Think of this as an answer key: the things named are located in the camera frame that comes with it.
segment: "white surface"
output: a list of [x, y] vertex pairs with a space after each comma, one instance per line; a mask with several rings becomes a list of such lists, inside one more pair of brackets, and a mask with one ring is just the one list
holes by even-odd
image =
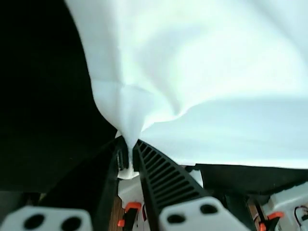
[[[200, 210], [202, 205], [212, 205], [218, 209], [218, 212], [202, 214]], [[167, 218], [174, 214], [185, 217], [185, 222], [170, 224]], [[248, 228], [226, 210], [219, 200], [213, 197], [205, 197], [164, 208], [159, 216], [159, 225], [161, 231], [248, 231]]]
[[36, 214], [44, 215], [45, 219], [39, 227], [34, 229], [35, 231], [61, 231], [62, 223], [71, 217], [81, 219], [78, 231], [92, 231], [90, 215], [85, 210], [32, 206], [25, 206], [9, 214], [0, 227], [0, 231], [26, 231], [24, 222]]
[[[280, 218], [278, 225], [280, 226], [281, 231], [297, 231], [299, 230], [299, 225], [297, 224], [294, 217], [294, 209], [297, 206], [307, 204], [308, 182], [272, 195], [269, 199], [269, 202], [263, 206], [263, 210], [267, 216], [273, 212], [284, 212], [285, 216]], [[297, 217], [300, 221], [303, 215], [304, 209], [299, 208], [297, 210]], [[302, 224], [302, 231], [305, 230], [305, 224]]]
[[307, 168], [306, 0], [66, 3], [95, 103], [128, 148], [141, 138], [185, 165]]
[[118, 196], [122, 200], [122, 208], [125, 208], [129, 202], [139, 202], [143, 204], [143, 192], [140, 177], [134, 177], [131, 180], [122, 180], [119, 182]]

